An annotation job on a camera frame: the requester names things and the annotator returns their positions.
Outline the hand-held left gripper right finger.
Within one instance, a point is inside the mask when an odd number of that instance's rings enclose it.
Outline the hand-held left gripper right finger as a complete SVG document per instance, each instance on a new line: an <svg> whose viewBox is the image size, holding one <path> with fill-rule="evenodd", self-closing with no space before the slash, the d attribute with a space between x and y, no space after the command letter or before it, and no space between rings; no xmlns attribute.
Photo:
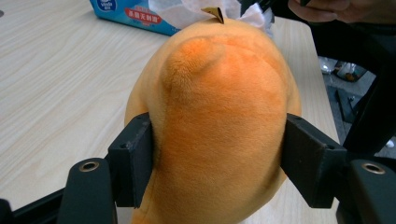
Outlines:
<svg viewBox="0 0 396 224"><path fill-rule="evenodd" d="M281 167L312 208L331 208L346 151L305 119L288 114Z"/></svg>

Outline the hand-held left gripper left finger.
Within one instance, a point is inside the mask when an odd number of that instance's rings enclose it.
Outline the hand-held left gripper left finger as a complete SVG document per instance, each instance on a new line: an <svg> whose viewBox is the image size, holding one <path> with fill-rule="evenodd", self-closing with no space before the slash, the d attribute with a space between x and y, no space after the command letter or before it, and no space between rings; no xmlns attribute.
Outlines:
<svg viewBox="0 0 396 224"><path fill-rule="evenodd" d="M153 168L152 126L148 113L134 117L107 151L117 207L139 208Z"/></svg>

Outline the white tissue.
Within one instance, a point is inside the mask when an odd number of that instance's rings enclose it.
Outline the white tissue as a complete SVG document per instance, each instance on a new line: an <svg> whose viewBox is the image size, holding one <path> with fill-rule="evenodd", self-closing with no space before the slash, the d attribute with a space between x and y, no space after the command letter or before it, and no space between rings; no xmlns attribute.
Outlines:
<svg viewBox="0 0 396 224"><path fill-rule="evenodd" d="M149 8L170 25L201 34L243 34L253 29L272 37L274 14L257 0L148 0Z"/></svg>

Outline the orange plush toy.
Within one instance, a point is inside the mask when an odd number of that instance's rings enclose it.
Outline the orange plush toy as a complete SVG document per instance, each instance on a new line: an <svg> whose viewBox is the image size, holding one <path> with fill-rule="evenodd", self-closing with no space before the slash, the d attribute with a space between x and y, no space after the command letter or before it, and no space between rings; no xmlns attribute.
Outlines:
<svg viewBox="0 0 396 224"><path fill-rule="evenodd" d="M125 116L148 114L153 171L132 224L239 224L284 181L294 77L272 39L242 21L198 21L151 57Z"/></svg>

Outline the blue tissue pack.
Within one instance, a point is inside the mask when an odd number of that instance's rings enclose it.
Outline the blue tissue pack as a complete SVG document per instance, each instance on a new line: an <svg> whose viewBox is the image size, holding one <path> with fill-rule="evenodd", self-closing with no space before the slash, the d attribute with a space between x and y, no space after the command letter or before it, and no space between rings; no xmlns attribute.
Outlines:
<svg viewBox="0 0 396 224"><path fill-rule="evenodd" d="M144 29L162 35L174 35L178 29L149 9L149 0L90 0L94 14L104 20Z"/></svg>

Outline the black flat floor piece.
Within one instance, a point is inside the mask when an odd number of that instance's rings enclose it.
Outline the black flat floor piece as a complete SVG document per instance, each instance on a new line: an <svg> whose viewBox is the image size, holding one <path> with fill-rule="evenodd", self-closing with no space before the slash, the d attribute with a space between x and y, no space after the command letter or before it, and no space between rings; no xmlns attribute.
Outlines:
<svg viewBox="0 0 396 224"><path fill-rule="evenodd" d="M336 97L340 106L343 121L352 123L356 118L356 111L354 108L356 98L348 92L338 89Z"/></svg>

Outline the white bowl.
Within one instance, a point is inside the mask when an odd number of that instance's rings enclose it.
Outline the white bowl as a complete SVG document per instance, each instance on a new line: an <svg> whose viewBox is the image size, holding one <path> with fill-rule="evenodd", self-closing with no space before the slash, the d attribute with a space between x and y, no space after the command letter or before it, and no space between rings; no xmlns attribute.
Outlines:
<svg viewBox="0 0 396 224"><path fill-rule="evenodd" d="M330 74L334 70L336 60L327 57L318 57L319 67L323 74Z"/></svg>

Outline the black metal stand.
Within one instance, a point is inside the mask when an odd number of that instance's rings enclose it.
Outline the black metal stand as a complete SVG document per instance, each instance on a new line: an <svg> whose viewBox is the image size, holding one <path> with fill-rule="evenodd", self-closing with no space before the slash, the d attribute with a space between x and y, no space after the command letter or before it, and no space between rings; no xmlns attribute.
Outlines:
<svg viewBox="0 0 396 224"><path fill-rule="evenodd" d="M343 146L374 155L396 133L396 59L385 62L375 83L363 97Z"/></svg>

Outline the dark round container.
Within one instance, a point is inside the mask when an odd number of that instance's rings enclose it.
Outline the dark round container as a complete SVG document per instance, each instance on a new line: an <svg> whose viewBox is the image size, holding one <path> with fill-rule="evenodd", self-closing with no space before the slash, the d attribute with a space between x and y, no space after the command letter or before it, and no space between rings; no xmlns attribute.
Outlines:
<svg viewBox="0 0 396 224"><path fill-rule="evenodd" d="M367 70L357 64L338 61L332 73L348 82L357 82Z"/></svg>

